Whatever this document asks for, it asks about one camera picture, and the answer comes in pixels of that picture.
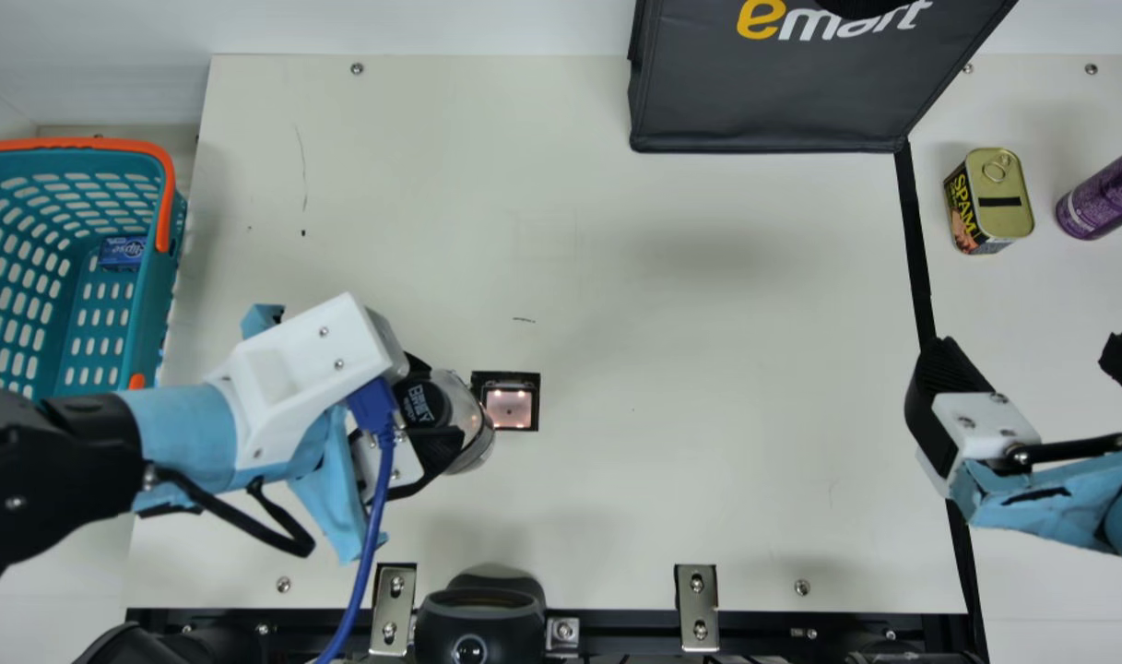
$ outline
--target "purple spray can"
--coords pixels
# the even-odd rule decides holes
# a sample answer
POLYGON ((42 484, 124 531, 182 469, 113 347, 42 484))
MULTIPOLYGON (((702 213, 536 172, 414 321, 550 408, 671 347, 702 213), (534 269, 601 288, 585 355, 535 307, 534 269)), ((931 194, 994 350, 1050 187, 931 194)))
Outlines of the purple spray can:
POLYGON ((1122 224, 1122 156, 1057 202, 1057 223, 1079 240, 1096 240, 1122 224))

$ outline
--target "teal plastic basket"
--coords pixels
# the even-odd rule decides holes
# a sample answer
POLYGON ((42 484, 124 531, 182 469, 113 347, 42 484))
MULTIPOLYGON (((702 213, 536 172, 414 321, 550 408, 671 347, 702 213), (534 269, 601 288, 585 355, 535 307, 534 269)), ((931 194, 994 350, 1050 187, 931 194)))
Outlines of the teal plastic basket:
POLYGON ((186 202, 150 142, 0 142, 0 387, 33 398, 155 381, 186 202), (102 240, 145 239, 142 261, 98 265, 102 240))

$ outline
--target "emart logo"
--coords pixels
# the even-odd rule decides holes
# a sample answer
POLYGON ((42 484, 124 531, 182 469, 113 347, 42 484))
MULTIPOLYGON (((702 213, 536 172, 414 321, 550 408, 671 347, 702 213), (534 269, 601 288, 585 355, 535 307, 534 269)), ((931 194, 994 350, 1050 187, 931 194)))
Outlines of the emart logo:
POLYGON ((737 34, 746 39, 770 39, 778 35, 779 40, 788 42, 798 30, 799 42, 810 42, 815 38, 815 30, 822 26, 820 35, 824 40, 835 37, 848 39, 861 34, 882 33, 893 21, 898 21, 893 26, 896 29, 912 29, 918 26, 918 13, 932 6, 929 0, 917 0, 882 17, 844 21, 826 9, 793 9, 788 12, 785 0, 745 0, 741 16, 737 16, 737 34))

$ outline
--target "spam can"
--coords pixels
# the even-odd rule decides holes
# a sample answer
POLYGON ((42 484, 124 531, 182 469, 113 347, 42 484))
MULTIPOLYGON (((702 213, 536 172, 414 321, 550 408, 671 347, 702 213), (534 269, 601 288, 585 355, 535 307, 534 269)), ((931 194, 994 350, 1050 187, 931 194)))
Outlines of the spam can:
POLYGON ((1031 234, 1028 187, 1020 157, 1004 148, 977 148, 945 178, 954 245, 964 253, 994 253, 1031 234))

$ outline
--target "screw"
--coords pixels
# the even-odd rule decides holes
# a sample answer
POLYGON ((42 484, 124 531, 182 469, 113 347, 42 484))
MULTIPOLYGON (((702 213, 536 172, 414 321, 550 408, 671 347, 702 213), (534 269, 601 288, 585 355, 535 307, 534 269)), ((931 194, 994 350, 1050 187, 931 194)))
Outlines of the screw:
POLYGON ((147 470, 142 471, 142 490, 151 490, 158 481, 158 474, 155 474, 155 464, 147 463, 147 470))

